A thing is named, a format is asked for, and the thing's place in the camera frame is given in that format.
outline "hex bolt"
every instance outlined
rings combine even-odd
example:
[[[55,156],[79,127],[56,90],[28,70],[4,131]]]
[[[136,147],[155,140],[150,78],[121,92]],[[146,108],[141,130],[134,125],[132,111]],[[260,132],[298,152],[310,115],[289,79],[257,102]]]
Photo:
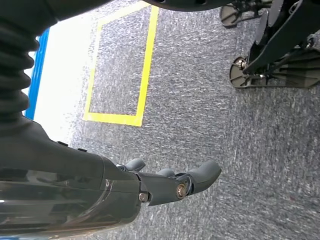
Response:
[[[145,203],[148,200],[147,195],[145,193],[140,193],[139,194],[139,200],[142,203]]]
[[[186,189],[186,186],[184,184],[180,184],[179,186],[177,186],[177,188],[177,196],[179,199],[183,199],[185,198],[186,195]]]

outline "gray carpet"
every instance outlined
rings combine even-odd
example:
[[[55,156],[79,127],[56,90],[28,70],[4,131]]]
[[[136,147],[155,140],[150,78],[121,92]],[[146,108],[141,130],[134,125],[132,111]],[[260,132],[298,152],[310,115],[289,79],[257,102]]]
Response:
[[[87,16],[94,22],[133,2],[116,0]],[[103,28],[91,111],[135,113],[149,15],[144,8]],[[257,24],[225,29],[218,9],[161,9],[142,127],[83,121],[89,78],[84,65],[72,147],[115,163],[143,157],[144,171],[152,173],[215,160],[223,174],[205,192],[146,207],[133,224],[82,238],[320,239],[320,87],[236,90],[228,82],[230,64],[246,54]]]

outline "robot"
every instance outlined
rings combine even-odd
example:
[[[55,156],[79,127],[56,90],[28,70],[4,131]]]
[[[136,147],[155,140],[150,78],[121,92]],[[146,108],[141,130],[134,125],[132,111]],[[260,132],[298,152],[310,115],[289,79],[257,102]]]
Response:
[[[220,19],[225,28],[235,28],[237,24],[251,19],[260,18],[260,10],[270,8],[272,0],[235,0],[223,6],[220,10]],[[251,16],[243,16],[246,12],[253,12]]]
[[[0,2],[0,236],[61,238],[119,227],[134,221],[143,204],[177,202],[205,191],[221,173],[216,162],[174,173],[140,172],[145,163],[127,164],[51,140],[41,125],[23,116],[32,68],[29,52],[58,21],[110,0],[2,0]],[[173,11],[205,11],[231,0],[145,0]],[[309,88],[319,81],[319,52],[309,37],[319,29],[317,0],[274,0],[260,17],[255,42],[231,66],[236,88]]]

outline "yellow square marking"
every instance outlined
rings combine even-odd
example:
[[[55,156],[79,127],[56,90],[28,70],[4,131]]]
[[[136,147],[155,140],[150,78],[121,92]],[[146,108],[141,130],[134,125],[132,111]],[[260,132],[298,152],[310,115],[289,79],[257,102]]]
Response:
[[[147,97],[148,83],[149,80],[150,67],[152,59],[153,45],[155,42],[155,32],[157,28],[157,20],[159,9],[156,6],[151,7],[151,14],[149,22],[149,30],[146,38],[146,52],[144,54],[143,68],[142,70],[141,83],[140,85],[140,93],[137,101],[136,115],[125,115],[125,114],[107,114],[107,113],[95,113],[89,112],[92,91],[94,88],[94,76],[96,72],[97,59],[98,56],[99,45],[101,39],[103,26],[109,22],[119,19],[128,14],[137,12],[149,6],[149,3],[139,1],[137,3],[124,7],[111,15],[100,19],[97,24],[97,37],[94,43],[94,50],[92,65],[91,66],[88,90],[85,102],[84,120],[95,121],[110,124],[122,124],[141,127],[143,124],[143,113],[145,111],[146,99]]]

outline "blue tape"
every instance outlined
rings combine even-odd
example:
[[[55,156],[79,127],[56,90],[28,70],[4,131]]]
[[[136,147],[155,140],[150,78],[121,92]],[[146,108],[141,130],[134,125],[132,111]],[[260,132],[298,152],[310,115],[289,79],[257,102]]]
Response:
[[[48,42],[50,29],[47,29],[38,38],[40,47],[35,53],[34,68],[31,75],[31,85],[29,89],[29,106],[26,110],[25,116],[33,120],[35,118],[35,106],[37,105],[38,94],[39,93],[40,81],[42,80],[42,68],[44,67],[46,55],[47,43]]]

